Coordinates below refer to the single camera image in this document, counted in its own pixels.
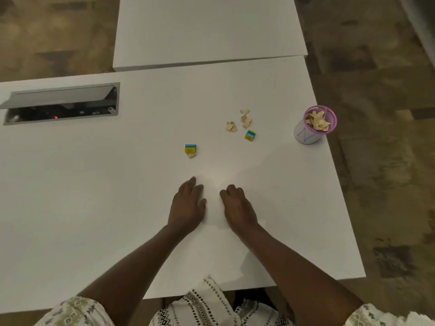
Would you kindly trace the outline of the black power strip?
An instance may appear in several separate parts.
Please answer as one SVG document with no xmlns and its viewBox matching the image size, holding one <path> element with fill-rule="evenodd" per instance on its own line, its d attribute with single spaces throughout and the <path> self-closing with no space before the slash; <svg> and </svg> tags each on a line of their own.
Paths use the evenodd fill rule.
<svg viewBox="0 0 435 326">
<path fill-rule="evenodd" d="M 111 115 L 116 113 L 115 104 L 72 103 L 28 106 L 8 109 L 5 122 L 35 122 L 41 120 L 58 120 L 75 117 Z"/>
</svg>

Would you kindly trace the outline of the white cup with pink rim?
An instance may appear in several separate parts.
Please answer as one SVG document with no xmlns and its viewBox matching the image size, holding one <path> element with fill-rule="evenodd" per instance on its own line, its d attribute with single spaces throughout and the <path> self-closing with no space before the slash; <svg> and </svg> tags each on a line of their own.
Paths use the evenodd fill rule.
<svg viewBox="0 0 435 326">
<path fill-rule="evenodd" d="M 305 116 L 312 112 L 312 111 L 326 111 L 326 120 L 331 123 L 330 129 L 327 132 L 317 132 L 313 129 L 309 128 L 305 123 Z M 297 140 L 297 142 L 304 144 L 304 145 L 311 145 L 319 140 L 323 139 L 326 135 L 332 133 L 336 126 L 338 124 L 338 119 L 336 114 L 328 107 L 323 105 L 315 105 L 310 108 L 308 108 L 302 119 L 299 121 L 299 123 L 295 126 L 293 134 L 294 138 Z"/>
</svg>

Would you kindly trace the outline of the person's left hand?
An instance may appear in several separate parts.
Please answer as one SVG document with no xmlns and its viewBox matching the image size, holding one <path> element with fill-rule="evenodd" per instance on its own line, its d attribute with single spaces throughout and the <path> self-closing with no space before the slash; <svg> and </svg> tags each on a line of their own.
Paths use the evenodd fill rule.
<svg viewBox="0 0 435 326">
<path fill-rule="evenodd" d="M 195 176 L 184 182 L 174 195 L 167 226 L 186 236 L 193 232 L 204 218 L 199 217 L 199 202 L 203 199 L 204 186 L 197 184 Z"/>
</svg>

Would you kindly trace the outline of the person's left forearm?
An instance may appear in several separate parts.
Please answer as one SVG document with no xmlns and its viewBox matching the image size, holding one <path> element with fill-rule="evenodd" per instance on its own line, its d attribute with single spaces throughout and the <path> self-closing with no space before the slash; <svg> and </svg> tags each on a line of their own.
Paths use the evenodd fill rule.
<svg viewBox="0 0 435 326">
<path fill-rule="evenodd" d="M 165 225 L 78 296 L 100 303 L 115 326 L 127 326 L 162 265 L 191 232 L 191 228 L 180 223 Z"/>
</svg>

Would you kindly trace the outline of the person's right hand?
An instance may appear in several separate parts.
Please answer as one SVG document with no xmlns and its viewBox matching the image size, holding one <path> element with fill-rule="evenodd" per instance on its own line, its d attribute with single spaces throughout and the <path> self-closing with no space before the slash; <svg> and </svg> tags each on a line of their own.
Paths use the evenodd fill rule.
<svg viewBox="0 0 435 326">
<path fill-rule="evenodd" d="M 241 187 L 230 184 L 226 190 L 229 201 L 224 214 L 231 230 L 238 236 L 259 226 L 257 215 Z"/>
</svg>

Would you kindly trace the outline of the pile of tan paper wrappers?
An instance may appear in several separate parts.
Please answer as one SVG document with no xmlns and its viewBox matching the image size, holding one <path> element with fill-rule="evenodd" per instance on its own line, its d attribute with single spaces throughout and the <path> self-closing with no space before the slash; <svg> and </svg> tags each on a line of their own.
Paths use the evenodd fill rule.
<svg viewBox="0 0 435 326">
<path fill-rule="evenodd" d="M 331 123 L 326 120 L 326 111 L 312 111 L 305 116 L 306 125 L 317 132 L 327 132 Z"/>
</svg>

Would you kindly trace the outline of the person's right forearm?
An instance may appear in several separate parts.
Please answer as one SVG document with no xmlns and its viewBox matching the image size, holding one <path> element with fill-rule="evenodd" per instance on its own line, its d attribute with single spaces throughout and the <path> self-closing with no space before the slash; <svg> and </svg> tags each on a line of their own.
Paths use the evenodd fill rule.
<svg viewBox="0 0 435 326">
<path fill-rule="evenodd" d="M 300 254 L 270 235 L 258 223 L 232 225 L 293 309 L 297 323 L 344 326 L 364 303 L 355 294 Z"/>
</svg>

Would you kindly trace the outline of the white patterned garment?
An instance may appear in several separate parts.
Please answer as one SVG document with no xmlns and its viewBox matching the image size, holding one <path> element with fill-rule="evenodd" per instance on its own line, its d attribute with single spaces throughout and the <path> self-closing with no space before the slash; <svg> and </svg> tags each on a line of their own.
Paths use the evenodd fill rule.
<svg viewBox="0 0 435 326">
<path fill-rule="evenodd" d="M 34 326 L 115 326 L 97 301 L 74 296 L 46 313 Z M 296 326 L 274 308 L 255 300 L 230 306 L 213 279 L 204 278 L 181 299 L 158 310 L 149 326 Z M 425 315 L 410 312 L 407 317 L 382 312 L 363 304 L 351 313 L 343 326 L 435 326 Z"/>
</svg>

